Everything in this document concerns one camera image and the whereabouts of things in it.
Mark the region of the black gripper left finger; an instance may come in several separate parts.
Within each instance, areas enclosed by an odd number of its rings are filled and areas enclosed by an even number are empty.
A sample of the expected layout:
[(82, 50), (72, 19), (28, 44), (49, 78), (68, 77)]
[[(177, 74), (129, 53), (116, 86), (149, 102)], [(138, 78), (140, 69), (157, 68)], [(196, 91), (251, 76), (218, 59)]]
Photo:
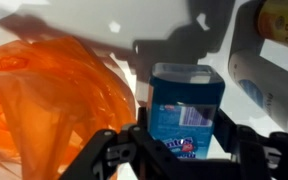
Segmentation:
[(147, 131), (145, 107), (138, 109), (136, 124), (120, 133), (97, 131), (59, 180), (109, 180), (119, 165), (129, 163), (139, 180), (179, 180), (182, 163)]

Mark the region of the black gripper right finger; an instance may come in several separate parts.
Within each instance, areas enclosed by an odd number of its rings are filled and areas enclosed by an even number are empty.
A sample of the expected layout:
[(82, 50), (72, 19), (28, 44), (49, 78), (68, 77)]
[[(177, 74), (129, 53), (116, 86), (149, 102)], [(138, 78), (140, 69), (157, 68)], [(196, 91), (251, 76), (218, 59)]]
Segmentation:
[(214, 136), (239, 166), (241, 180), (288, 180), (288, 133), (264, 137), (249, 126), (235, 124), (219, 110)]

